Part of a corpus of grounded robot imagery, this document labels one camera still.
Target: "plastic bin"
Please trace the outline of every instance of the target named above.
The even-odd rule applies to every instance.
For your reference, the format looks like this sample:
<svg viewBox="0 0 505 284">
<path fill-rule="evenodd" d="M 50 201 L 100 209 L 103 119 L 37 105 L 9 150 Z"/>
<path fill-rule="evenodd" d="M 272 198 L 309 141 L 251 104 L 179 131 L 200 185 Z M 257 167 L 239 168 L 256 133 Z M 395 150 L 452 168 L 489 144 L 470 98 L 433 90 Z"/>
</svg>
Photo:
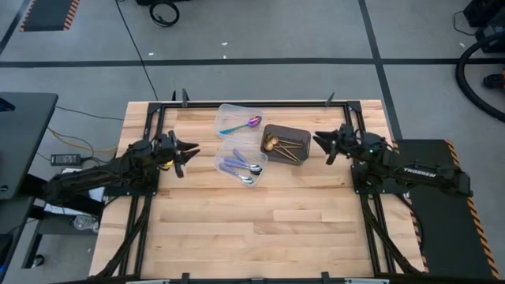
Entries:
<svg viewBox="0 0 505 284">
<path fill-rule="evenodd" d="M 254 127 L 242 127 L 228 134 L 220 133 L 222 130 L 246 124 L 250 118 L 257 115 L 263 118 L 263 111 L 255 108 L 234 106 L 224 103 L 219 107 L 218 115 L 215 118 L 215 133 L 221 139 L 225 140 L 232 140 L 247 144 L 258 143 L 260 141 L 261 123 Z"/>
<path fill-rule="evenodd" d="M 260 165 L 261 168 L 263 169 L 259 175 L 255 175 L 255 174 L 252 174 L 250 170 L 233 167 L 233 170 L 236 170 L 240 175 L 251 177 L 253 180 L 252 184 L 246 184 L 246 183 L 242 182 L 239 177 L 237 177 L 231 173 L 228 173 L 224 170 L 221 170 L 219 168 L 219 164 L 224 163 L 225 157 L 233 157 L 236 159 L 238 158 L 233 153 L 234 149 L 239 150 L 240 153 L 247 159 L 247 162 L 249 164 Z M 221 146 L 221 148 L 219 149 L 218 153 L 216 154 L 216 156 L 214 158 L 214 166 L 218 170 L 218 172 L 232 178 L 237 183 L 240 183 L 240 184 L 247 186 L 247 187 L 256 186 L 256 184 L 260 180 L 261 175 L 265 171 L 265 167 L 267 165 L 267 162 L 268 162 L 268 157 L 258 149 L 257 145 L 243 144 L 243 143 L 234 142 L 232 140 L 224 141 L 223 145 Z"/>
</svg>

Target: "black floor stripe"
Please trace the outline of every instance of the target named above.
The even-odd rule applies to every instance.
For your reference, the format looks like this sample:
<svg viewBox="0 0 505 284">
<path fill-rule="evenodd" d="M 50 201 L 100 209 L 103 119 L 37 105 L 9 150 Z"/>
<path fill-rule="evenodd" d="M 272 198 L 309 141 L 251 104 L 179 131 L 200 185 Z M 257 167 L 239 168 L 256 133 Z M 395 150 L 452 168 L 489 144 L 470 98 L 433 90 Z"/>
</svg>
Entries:
<svg viewBox="0 0 505 284">
<path fill-rule="evenodd" d="M 180 59 L 149 60 L 146 66 L 204 66 L 204 65 L 456 65 L 458 58 L 238 58 L 238 59 Z M 505 64 L 505 58 L 472 58 L 467 64 Z M 117 61 L 48 61 L 0 62 L 0 68 L 47 67 L 128 67 L 142 66 L 140 60 Z"/>
<path fill-rule="evenodd" d="M 2 55 L 2 52 L 5 50 L 7 43 L 9 43 L 10 37 L 13 35 L 14 31 L 16 30 L 17 25 L 21 21 L 21 18 L 24 15 L 24 11 L 26 10 L 26 7 L 28 7 L 28 4 L 30 4 L 30 0 L 24 0 L 23 3 L 21 4 L 21 7 L 16 13 L 16 16 L 14 17 L 13 21 L 10 23 L 9 28 L 7 29 L 7 32 L 2 38 L 2 41 L 0 42 L 0 55 Z"/>
<path fill-rule="evenodd" d="M 398 116 L 396 115 L 395 104 L 393 103 L 391 90 L 389 89 L 389 84 L 387 83 L 386 72 L 384 71 L 383 61 L 380 58 L 379 47 L 377 46 L 376 35 L 373 33 L 372 21 L 370 20 L 370 15 L 368 14 L 368 8 L 365 0 L 358 0 L 358 3 L 365 23 L 365 31 L 368 37 L 368 42 L 370 43 L 370 49 L 372 50 L 372 56 L 375 62 L 377 77 L 379 78 L 380 89 L 382 90 L 384 105 L 386 107 L 387 117 L 389 118 L 391 131 L 395 139 L 402 139 L 402 131 L 400 130 Z"/>
<path fill-rule="evenodd" d="M 459 58 L 380 59 L 383 65 L 456 65 Z M 505 58 L 471 58 L 466 64 L 505 64 Z"/>
</svg>

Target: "hazard stripe tape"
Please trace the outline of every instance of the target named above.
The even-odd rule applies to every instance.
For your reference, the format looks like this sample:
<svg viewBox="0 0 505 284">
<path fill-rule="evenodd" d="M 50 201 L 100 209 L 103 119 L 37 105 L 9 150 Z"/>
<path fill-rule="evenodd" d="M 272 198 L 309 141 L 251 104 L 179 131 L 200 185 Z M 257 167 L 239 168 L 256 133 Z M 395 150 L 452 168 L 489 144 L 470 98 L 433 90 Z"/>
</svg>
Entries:
<svg viewBox="0 0 505 284">
<path fill-rule="evenodd" d="M 412 200 L 410 198 L 405 198 L 405 201 L 408 204 L 412 205 Z M 410 211 L 410 218 L 412 219 L 413 231 L 416 234 L 417 244 L 419 245 L 419 248 L 421 248 L 421 234 L 419 225 L 417 224 L 416 215 L 412 211 Z M 419 250 L 419 253 L 421 254 L 421 259 L 423 260 L 423 265 L 425 266 L 425 272 L 428 273 L 428 261 L 426 260 L 425 254 L 421 250 Z"/>
<path fill-rule="evenodd" d="M 473 198 L 469 197 L 467 199 L 468 208 L 470 210 L 470 214 L 473 217 L 473 223 L 475 224 L 477 234 L 479 234 L 479 238 L 481 239 L 482 249 L 484 250 L 484 254 L 488 260 L 489 267 L 491 268 L 491 274 L 494 278 L 499 279 L 498 267 L 495 264 L 495 260 L 492 257 L 491 249 L 489 248 L 488 240 L 484 235 L 484 229 L 482 228 L 481 221 L 479 219 L 479 215 L 477 214 L 477 209 L 475 208 L 475 204 L 473 203 Z"/>
<path fill-rule="evenodd" d="M 33 0 L 32 3 L 30 4 L 30 6 L 28 7 L 26 14 L 24 15 L 23 24 L 21 24 L 21 26 L 19 27 L 20 32 L 24 32 L 24 25 L 26 24 L 26 20 L 28 19 L 28 16 L 30 16 L 30 13 L 32 12 L 32 8 L 35 5 L 36 1 L 37 0 Z"/>
<path fill-rule="evenodd" d="M 447 146 L 449 147 L 449 152 L 451 153 L 452 159 L 454 160 L 454 164 L 456 166 L 459 166 L 459 159 L 458 155 L 456 154 L 455 151 L 455 145 L 450 141 L 450 140 L 445 140 Z"/>
<path fill-rule="evenodd" d="M 73 18 L 76 16 L 77 7 L 79 6 L 80 0 L 73 0 L 70 4 L 69 12 L 66 14 L 65 23 L 63 24 L 63 30 L 68 31 L 70 26 L 72 26 Z"/>
<path fill-rule="evenodd" d="M 446 141 L 447 146 L 449 148 L 449 152 L 451 153 L 451 156 L 454 160 L 454 164 L 456 166 L 459 166 L 459 160 L 458 160 L 458 155 L 456 154 L 456 151 L 455 151 L 455 145 L 450 140 L 445 140 L 445 141 Z M 477 208 L 475 207 L 475 204 L 473 203 L 472 197 L 468 197 L 467 204 L 468 204 L 470 214 L 473 217 L 473 223 L 475 224 L 477 234 L 479 235 L 479 238 L 481 239 L 482 249 L 484 250 L 484 254 L 486 255 L 489 267 L 491 268 L 491 274 L 493 275 L 494 278 L 499 279 L 498 267 L 496 267 L 495 260 L 492 257 L 491 249 L 489 248 L 488 240 L 486 239 L 486 237 L 484 235 L 484 229 L 482 227 L 481 220 L 479 219 L 479 215 L 477 213 Z"/>
</svg>

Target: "gold spoon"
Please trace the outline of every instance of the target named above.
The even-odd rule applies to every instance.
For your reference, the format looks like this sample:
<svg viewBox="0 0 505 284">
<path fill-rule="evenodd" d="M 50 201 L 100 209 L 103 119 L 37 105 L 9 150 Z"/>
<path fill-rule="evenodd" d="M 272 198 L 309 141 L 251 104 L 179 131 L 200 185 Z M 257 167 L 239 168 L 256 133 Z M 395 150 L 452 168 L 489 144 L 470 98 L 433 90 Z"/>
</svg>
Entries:
<svg viewBox="0 0 505 284">
<path fill-rule="evenodd" d="M 276 138 L 278 142 L 282 142 L 282 143 L 285 143 L 285 144 L 290 144 L 290 145 L 296 145 L 296 146 L 300 146 L 300 147 L 303 147 L 304 145 L 303 144 L 299 144 L 299 143 L 294 143 L 294 142 L 290 142 L 290 141 L 286 141 L 286 140 L 280 140 L 279 138 L 277 138 L 276 136 L 273 136 L 271 133 L 267 134 L 265 136 L 265 140 L 266 141 L 270 141 L 272 140 L 273 138 Z"/>
<path fill-rule="evenodd" d="M 296 160 L 293 159 L 293 157 L 289 156 L 288 154 L 284 153 L 283 151 L 280 151 L 279 149 L 276 149 L 274 147 L 274 144 L 272 144 L 271 142 L 266 143 L 264 145 L 264 149 L 265 149 L 265 151 L 277 151 L 279 154 L 281 154 L 281 155 L 287 157 L 288 159 L 296 162 Z"/>
<path fill-rule="evenodd" d="M 275 147 L 275 145 L 278 145 L 280 146 L 284 151 L 286 151 L 286 153 L 290 154 L 291 157 L 293 157 L 293 159 L 297 160 L 298 162 L 300 162 L 300 159 L 297 158 L 297 156 L 293 155 L 293 153 L 290 152 L 290 150 L 284 148 L 284 146 L 282 146 L 281 144 L 279 144 L 279 139 L 275 136 L 273 136 L 271 139 L 270 139 L 270 143 L 272 143 Z"/>
</svg>

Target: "wooden table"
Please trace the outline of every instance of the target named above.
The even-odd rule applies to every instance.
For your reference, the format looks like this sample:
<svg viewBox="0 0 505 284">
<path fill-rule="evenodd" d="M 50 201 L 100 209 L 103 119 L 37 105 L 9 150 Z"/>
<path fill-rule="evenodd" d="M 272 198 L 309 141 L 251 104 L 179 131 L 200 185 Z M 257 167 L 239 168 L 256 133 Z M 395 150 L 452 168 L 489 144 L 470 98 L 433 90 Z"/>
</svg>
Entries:
<svg viewBox="0 0 505 284">
<path fill-rule="evenodd" d="M 361 106 L 367 131 L 390 140 L 381 102 L 363 100 Z M 141 139 L 147 107 L 147 102 L 129 104 L 118 154 Z M 342 109 L 334 107 L 266 107 L 263 112 L 262 125 L 311 133 L 331 131 L 345 121 Z M 160 176 L 142 278 L 180 278 L 183 272 L 191 278 L 319 278 L 322 271 L 331 277 L 372 276 L 351 161 L 340 155 L 327 166 L 324 152 L 312 143 L 302 166 L 269 163 L 257 187 L 242 187 L 214 168 L 223 142 L 214 132 L 216 113 L 208 108 L 166 113 L 163 131 L 173 129 L 181 140 L 199 143 L 201 152 L 188 163 L 184 178 L 173 170 Z M 382 201 L 391 239 L 422 271 L 409 210 L 394 196 Z M 122 243 L 129 205 L 130 197 L 121 197 L 104 211 L 90 275 L 102 270 Z M 129 271 L 134 256 L 130 253 Z M 381 267 L 385 271 L 384 261 Z"/>
</svg>

